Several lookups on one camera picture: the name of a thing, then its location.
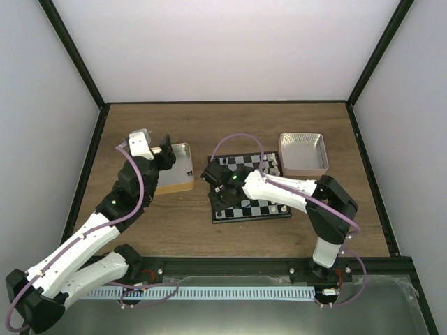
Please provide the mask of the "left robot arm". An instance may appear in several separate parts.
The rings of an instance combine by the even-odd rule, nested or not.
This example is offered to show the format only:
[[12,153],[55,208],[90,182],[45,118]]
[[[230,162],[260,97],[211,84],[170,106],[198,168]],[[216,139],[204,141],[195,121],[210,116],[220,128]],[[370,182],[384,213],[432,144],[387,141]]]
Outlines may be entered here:
[[17,311],[25,322],[23,327],[14,328],[7,316],[5,326],[10,332],[45,332],[88,291],[117,279],[134,282],[142,276],[143,265],[129,246],[120,246],[92,265],[85,263],[143,214],[154,198],[159,173],[175,164],[169,135],[163,137],[157,153],[150,142],[142,129],[118,145],[116,149],[126,162],[112,190],[82,227],[38,264],[26,271],[14,269],[7,275],[9,310]]

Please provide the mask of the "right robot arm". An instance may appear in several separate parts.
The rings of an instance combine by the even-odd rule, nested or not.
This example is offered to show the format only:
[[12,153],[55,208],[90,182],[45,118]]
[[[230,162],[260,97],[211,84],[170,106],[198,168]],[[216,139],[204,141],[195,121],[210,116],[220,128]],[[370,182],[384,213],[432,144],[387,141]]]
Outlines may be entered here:
[[235,171],[211,161],[201,174],[210,185],[213,210],[223,211],[243,200],[266,200],[305,213],[317,236],[309,272],[318,281],[335,275],[335,263],[346,238],[360,231],[354,222],[356,201],[332,177],[298,180],[266,174],[241,166]]

